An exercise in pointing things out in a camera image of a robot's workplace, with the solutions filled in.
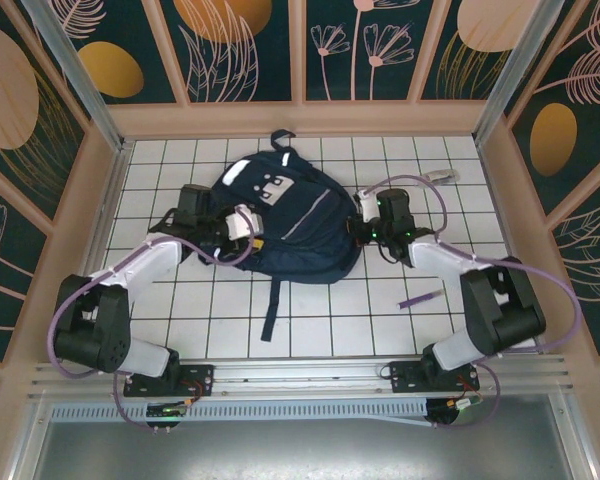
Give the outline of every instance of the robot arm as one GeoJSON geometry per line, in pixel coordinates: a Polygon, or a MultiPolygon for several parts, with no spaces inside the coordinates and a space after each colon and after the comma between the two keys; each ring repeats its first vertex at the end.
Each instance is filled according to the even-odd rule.
{"type": "MultiPolygon", "coordinates": [[[[254,233],[262,233],[260,217],[246,206],[241,206],[241,210],[254,233]]],[[[217,253],[244,249],[250,233],[246,221],[233,210],[218,214],[211,214],[211,211],[209,189],[185,185],[178,207],[152,227],[146,239],[118,264],[125,266],[64,311],[54,336],[56,356],[102,372],[123,371],[174,381],[179,362],[177,352],[131,337],[130,306],[154,281],[192,253],[175,238],[147,248],[152,240],[168,234],[197,245],[214,247],[217,253]]],[[[67,277],[60,287],[57,307],[107,271],[95,272],[88,277],[67,277]]]]}
{"type": "MultiPolygon", "coordinates": [[[[431,384],[446,372],[544,332],[545,318],[525,272],[479,263],[445,247],[432,230],[416,227],[402,189],[359,192],[357,199],[361,215],[349,229],[360,244],[376,241],[396,261],[433,273],[462,292],[466,328],[424,350],[423,368],[431,384]]],[[[505,260],[519,263],[513,257],[505,260]]]]}

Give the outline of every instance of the white tile floor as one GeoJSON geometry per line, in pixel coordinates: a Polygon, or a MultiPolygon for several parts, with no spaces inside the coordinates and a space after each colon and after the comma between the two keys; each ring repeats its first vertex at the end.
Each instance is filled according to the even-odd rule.
{"type": "MultiPolygon", "coordinates": [[[[441,188],[450,212],[443,237],[483,255],[506,254],[471,137],[296,138],[291,143],[352,193],[388,175],[455,168],[459,184],[441,188]]],[[[137,142],[106,264],[135,247],[149,225],[176,206],[183,184],[211,186],[228,162],[258,148],[269,150],[269,140],[137,142]]],[[[408,191],[418,225],[440,226],[440,206],[430,192],[408,191]]],[[[174,348],[185,359],[414,354],[464,325],[459,292],[397,312],[397,302],[440,288],[442,281],[428,272],[388,264],[375,246],[367,247],[350,275],[334,285],[284,283],[273,340],[263,343],[267,277],[204,266],[191,256],[135,303],[132,328],[135,336],[174,348]]]]}

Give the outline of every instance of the cable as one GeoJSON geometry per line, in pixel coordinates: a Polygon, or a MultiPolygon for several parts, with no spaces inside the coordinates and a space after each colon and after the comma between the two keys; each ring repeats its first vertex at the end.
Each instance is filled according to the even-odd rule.
{"type": "Polygon", "coordinates": [[[573,336],[577,333],[577,331],[580,329],[580,326],[582,325],[582,307],[580,306],[578,297],[576,296],[575,292],[565,282],[563,282],[559,278],[557,278],[543,270],[540,270],[539,268],[532,267],[530,265],[523,265],[521,263],[508,262],[506,260],[497,260],[495,258],[482,258],[482,257],[478,257],[476,255],[468,254],[466,252],[463,252],[462,250],[458,250],[457,248],[455,248],[451,245],[448,245],[442,241],[438,241],[438,244],[445,250],[447,250],[451,253],[454,253],[456,255],[459,255],[461,257],[464,257],[468,260],[473,260],[478,263],[492,264],[492,265],[496,265],[498,267],[513,268],[513,269],[517,269],[517,270],[522,270],[523,272],[526,272],[526,273],[533,273],[533,274],[539,275],[543,278],[546,278],[547,280],[551,280],[553,283],[558,285],[562,290],[564,290],[564,292],[569,296],[569,300],[571,300],[571,303],[573,305],[575,318],[574,318],[573,324],[571,325],[571,328],[569,328],[567,333],[565,333],[561,338],[554,340],[553,342],[536,345],[534,347],[512,347],[512,348],[507,349],[506,350],[507,352],[534,353],[534,352],[540,352],[540,351],[544,352],[547,350],[552,350],[556,347],[559,347],[560,345],[565,344],[569,340],[571,340],[573,338],[573,336]]]}
{"type": "Polygon", "coordinates": [[[390,263],[391,265],[395,265],[396,263],[398,263],[398,260],[395,260],[395,261],[392,262],[387,257],[385,257],[384,252],[382,251],[382,245],[380,245],[379,243],[378,243],[378,251],[380,252],[380,256],[382,257],[382,259],[385,262],[390,263]]]}
{"type": "Polygon", "coordinates": [[[387,363],[385,366],[383,366],[383,367],[380,369],[380,371],[378,372],[378,376],[379,376],[381,379],[383,379],[383,380],[393,380],[395,377],[392,377],[391,375],[382,375],[382,371],[383,371],[385,368],[389,368],[389,369],[390,369],[390,368],[391,368],[391,365],[387,363]]]}
{"type": "Polygon", "coordinates": [[[136,422],[131,417],[129,417],[129,415],[127,415],[127,412],[124,411],[124,408],[120,403],[120,394],[118,393],[118,372],[113,372],[113,401],[116,404],[116,409],[118,410],[118,413],[125,422],[130,423],[131,425],[134,425],[143,430],[147,430],[153,434],[157,432],[157,429],[150,427],[146,423],[136,422]]]}
{"type": "Polygon", "coordinates": [[[462,383],[462,385],[464,387],[464,393],[462,394],[463,397],[467,393],[467,391],[470,391],[470,392],[475,393],[478,396],[478,398],[480,398],[480,400],[483,400],[482,394],[478,390],[473,388],[473,386],[469,382],[467,382],[462,375],[458,375],[458,380],[460,381],[460,383],[462,383]]]}
{"type": "Polygon", "coordinates": [[[60,317],[62,317],[62,315],[64,314],[64,312],[67,310],[67,308],[69,308],[69,306],[73,302],[75,302],[78,298],[80,298],[80,296],[84,295],[89,290],[91,290],[93,287],[95,287],[96,285],[102,283],[107,278],[112,277],[113,275],[115,275],[116,273],[118,273],[119,271],[121,271],[124,267],[126,267],[127,265],[129,265],[136,258],[138,258],[140,255],[142,255],[144,252],[146,252],[147,250],[151,249],[152,247],[155,247],[156,245],[160,245],[162,243],[176,241],[176,242],[179,242],[179,243],[181,243],[182,245],[184,245],[186,247],[189,247],[191,250],[193,250],[194,252],[196,252],[198,255],[200,255],[202,258],[204,258],[208,262],[215,263],[216,265],[227,266],[227,267],[232,267],[234,265],[237,265],[240,262],[242,262],[245,258],[247,258],[251,254],[251,251],[253,249],[253,243],[254,243],[254,240],[255,240],[255,231],[253,229],[253,225],[251,224],[251,220],[242,211],[242,209],[240,209],[239,207],[236,207],[235,211],[247,223],[247,228],[249,229],[249,244],[248,244],[246,250],[244,252],[242,252],[242,254],[240,254],[234,260],[230,260],[228,262],[222,262],[222,261],[220,261],[220,260],[218,260],[216,258],[213,258],[213,257],[207,255],[197,245],[194,245],[193,243],[188,242],[187,240],[184,240],[182,238],[171,237],[171,236],[159,237],[159,238],[156,238],[156,239],[151,240],[149,242],[146,242],[142,247],[140,247],[134,253],[132,253],[131,255],[129,255],[126,259],[124,259],[120,263],[118,263],[118,264],[114,265],[113,267],[111,267],[109,271],[103,273],[102,275],[100,275],[97,278],[94,278],[89,283],[87,283],[86,285],[80,287],[78,290],[76,290],[71,295],[69,295],[69,297],[67,297],[67,299],[64,302],[62,302],[62,304],[60,305],[60,307],[56,310],[55,314],[53,315],[53,318],[51,319],[51,324],[49,325],[49,331],[47,332],[47,355],[49,356],[49,361],[51,362],[51,364],[63,376],[65,376],[67,378],[71,378],[71,379],[85,378],[85,377],[88,377],[89,375],[93,375],[94,373],[96,373],[95,369],[87,370],[86,372],[81,372],[81,373],[73,373],[73,372],[70,372],[69,370],[67,370],[66,368],[64,368],[62,365],[60,365],[60,362],[58,361],[58,357],[55,354],[55,349],[54,349],[54,345],[53,345],[53,341],[54,341],[54,338],[55,338],[55,332],[56,332],[56,329],[58,327],[58,322],[60,321],[60,317]]]}
{"type": "Polygon", "coordinates": [[[569,328],[569,330],[567,331],[567,333],[565,335],[563,335],[561,338],[554,340],[552,342],[541,344],[541,345],[536,345],[534,347],[509,348],[506,350],[507,352],[510,352],[510,353],[536,353],[536,352],[541,352],[541,351],[544,352],[544,351],[552,350],[556,347],[559,347],[573,338],[573,336],[576,334],[576,332],[580,329],[580,327],[582,325],[582,307],[580,306],[578,297],[576,296],[573,289],[571,287],[569,287],[569,285],[567,285],[565,282],[563,282],[562,280],[557,278],[556,276],[551,275],[550,273],[540,270],[538,268],[532,267],[530,265],[523,265],[521,263],[515,263],[515,262],[507,262],[506,260],[497,260],[494,258],[478,257],[476,255],[472,255],[472,254],[463,252],[462,250],[458,250],[457,248],[442,242],[440,240],[439,236],[440,236],[440,233],[442,233],[447,228],[447,224],[448,224],[448,222],[447,222],[447,217],[448,217],[447,206],[444,203],[444,199],[442,198],[442,195],[440,194],[438,189],[435,187],[435,185],[433,185],[431,182],[429,182],[428,180],[426,180],[422,177],[418,177],[416,175],[396,175],[394,177],[387,178],[386,180],[383,180],[383,181],[377,183],[376,185],[373,185],[372,187],[367,188],[362,193],[369,194],[369,193],[373,192],[374,190],[378,189],[379,187],[386,185],[389,182],[393,182],[395,180],[400,180],[400,179],[415,180],[416,182],[426,185],[427,187],[429,187],[429,189],[431,189],[431,191],[435,194],[435,196],[440,201],[440,207],[442,209],[442,226],[439,229],[434,231],[434,236],[435,236],[436,242],[438,242],[438,244],[442,248],[444,248],[445,250],[447,250],[451,253],[459,255],[465,259],[472,260],[474,262],[492,264],[492,265],[496,265],[499,267],[505,267],[505,268],[513,268],[515,270],[521,270],[525,273],[533,273],[533,274],[539,275],[547,280],[552,281],[556,285],[558,285],[568,295],[568,297],[571,300],[571,303],[573,305],[574,321],[573,321],[573,324],[571,325],[571,328],[569,328]]]}
{"type": "Polygon", "coordinates": [[[442,195],[440,194],[438,189],[435,187],[435,185],[433,185],[433,183],[431,183],[427,179],[419,177],[417,175],[396,175],[395,177],[389,177],[386,180],[376,183],[372,187],[368,187],[367,189],[365,189],[362,192],[362,195],[368,195],[369,193],[373,192],[374,190],[377,190],[378,188],[380,188],[383,185],[386,185],[389,182],[393,182],[396,180],[402,180],[402,179],[415,180],[416,182],[421,183],[422,185],[425,185],[426,187],[429,187],[431,189],[431,191],[434,193],[434,195],[436,197],[438,197],[438,200],[440,201],[440,208],[442,209],[442,226],[434,232],[436,235],[436,238],[438,238],[438,235],[447,228],[447,222],[448,222],[447,206],[445,205],[444,199],[442,198],[442,195]]]}
{"type": "Polygon", "coordinates": [[[398,423],[402,425],[415,425],[417,427],[435,428],[436,424],[427,422],[426,420],[411,420],[409,418],[400,417],[381,417],[379,415],[364,415],[356,418],[364,418],[365,420],[379,420],[381,422],[398,423]]]}
{"type": "Polygon", "coordinates": [[[443,428],[443,429],[447,429],[447,430],[454,430],[454,429],[458,429],[458,428],[462,428],[462,429],[473,428],[473,427],[477,427],[478,425],[483,425],[483,424],[489,422],[494,417],[494,415],[498,411],[498,407],[500,406],[500,399],[502,397],[502,387],[500,386],[500,380],[498,379],[496,372],[494,372],[491,369],[491,367],[485,365],[482,362],[476,362],[476,366],[484,368],[487,372],[489,372],[489,375],[491,375],[491,378],[493,378],[493,382],[496,385],[496,395],[493,400],[493,407],[491,408],[491,411],[489,412],[489,414],[486,417],[481,418],[477,422],[464,423],[462,425],[453,425],[453,424],[445,425],[443,423],[432,422],[431,426],[433,428],[439,427],[439,428],[443,428]]]}

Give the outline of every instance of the backpack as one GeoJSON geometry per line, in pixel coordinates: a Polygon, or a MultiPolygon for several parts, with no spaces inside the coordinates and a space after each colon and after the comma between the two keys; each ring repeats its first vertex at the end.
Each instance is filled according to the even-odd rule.
{"type": "Polygon", "coordinates": [[[347,231],[357,213],[346,190],[271,135],[274,151],[248,155],[229,166],[211,188],[220,207],[246,204],[262,218],[262,247],[236,265],[272,278],[261,340],[271,341],[280,282],[330,284],[346,277],[361,248],[347,231]]]}

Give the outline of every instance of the metal mounting plate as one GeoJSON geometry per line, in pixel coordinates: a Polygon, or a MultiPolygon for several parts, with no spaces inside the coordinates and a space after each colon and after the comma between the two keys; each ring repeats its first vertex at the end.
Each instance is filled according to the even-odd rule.
{"type": "Polygon", "coordinates": [[[209,397],[213,387],[213,371],[213,365],[182,365],[180,382],[175,390],[159,379],[132,375],[125,383],[123,393],[126,398],[192,397],[198,393],[196,386],[199,383],[204,387],[202,396],[209,397]]]}
{"type": "Polygon", "coordinates": [[[435,385],[425,377],[420,361],[391,362],[389,372],[393,393],[462,392],[465,387],[458,381],[459,375],[472,388],[480,389],[478,374],[471,365],[457,368],[445,377],[439,376],[435,385]]]}

